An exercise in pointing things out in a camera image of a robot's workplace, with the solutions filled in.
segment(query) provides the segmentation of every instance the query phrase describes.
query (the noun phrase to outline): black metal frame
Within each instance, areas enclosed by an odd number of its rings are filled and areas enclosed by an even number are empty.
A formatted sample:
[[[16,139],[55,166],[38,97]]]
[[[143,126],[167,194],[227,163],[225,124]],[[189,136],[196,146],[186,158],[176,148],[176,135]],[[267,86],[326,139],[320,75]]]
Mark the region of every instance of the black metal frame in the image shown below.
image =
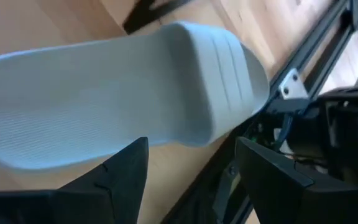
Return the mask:
[[[326,11],[272,79],[271,94],[265,108],[231,132],[195,181],[163,219],[163,223],[244,223],[252,211],[252,204],[245,188],[241,184],[234,183],[236,178],[227,177],[228,170],[236,169],[233,168],[236,138],[245,136],[257,141],[261,135],[261,129],[264,129],[265,125],[261,117],[267,110],[274,110],[271,108],[271,105],[275,104],[274,101],[281,100],[277,91],[279,84],[293,68],[301,72],[307,66],[328,32],[337,22],[341,22],[338,32],[305,81],[310,99],[313,100],[317,97],[352,33],[357,29],[358,0],[337,0]]]

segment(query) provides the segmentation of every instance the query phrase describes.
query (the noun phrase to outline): white slipper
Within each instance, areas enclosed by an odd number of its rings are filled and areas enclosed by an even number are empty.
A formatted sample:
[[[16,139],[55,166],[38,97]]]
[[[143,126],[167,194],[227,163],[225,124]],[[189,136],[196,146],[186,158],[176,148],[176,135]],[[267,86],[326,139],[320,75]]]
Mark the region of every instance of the white slipper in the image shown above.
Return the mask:
[[[150,145],[204,146],[265,104],[260,62],[229,31],[150,35],[0,55],[0,164],[48,169]]]

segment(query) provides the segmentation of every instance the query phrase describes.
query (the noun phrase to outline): wooden floor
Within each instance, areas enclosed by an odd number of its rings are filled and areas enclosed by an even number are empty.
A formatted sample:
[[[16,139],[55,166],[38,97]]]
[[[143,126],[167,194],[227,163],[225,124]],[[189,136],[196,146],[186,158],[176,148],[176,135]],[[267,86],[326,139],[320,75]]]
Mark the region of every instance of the wooden floor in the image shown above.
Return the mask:
[[[225,27],[258,56],[272,77],[332,1],[194,0],[135,35],[152,32],[175,20]],[[123,36],[121,24],[133,4],[134,0],[0,0],[0,54]],[[356,33],[324,91],[353,85],[357,77]],[[151,147],[139,223],[160,222],[223,139],[204,148]],[[10,173],[0,169],[0,190],[58,188],[102,160],[41,174]],[[248,222],[257,223],[255,214]]]

